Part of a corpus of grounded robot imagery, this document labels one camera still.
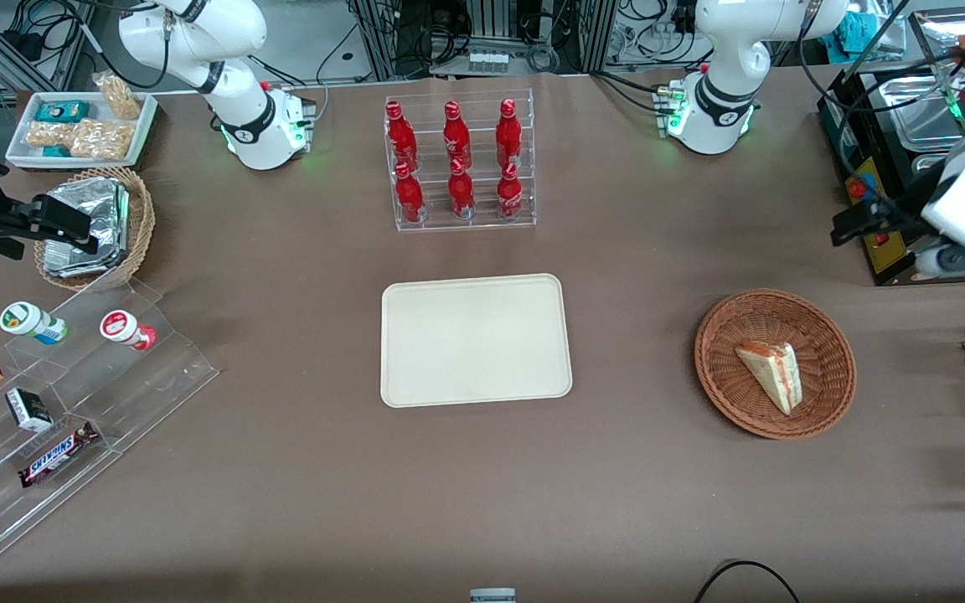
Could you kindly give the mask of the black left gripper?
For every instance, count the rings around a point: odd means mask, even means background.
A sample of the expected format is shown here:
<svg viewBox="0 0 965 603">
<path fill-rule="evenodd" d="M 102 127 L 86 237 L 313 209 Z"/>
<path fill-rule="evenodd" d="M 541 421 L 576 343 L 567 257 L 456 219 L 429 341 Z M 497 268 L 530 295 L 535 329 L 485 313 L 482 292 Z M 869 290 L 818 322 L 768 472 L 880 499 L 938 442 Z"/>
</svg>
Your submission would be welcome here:
<svg viewBox="0 0 965 603">
<path fill-rule="evenodd" d="M 855 209 L 839 211 L 832 218 L 832 245 L 841 247 L 866 235 L 892 236 L 909 240 L 935 236 L 936 229 L 922 217 L 932 191 L 906 191 L 901 196 L 870 196 L 855 203 Z"/>
</svg>

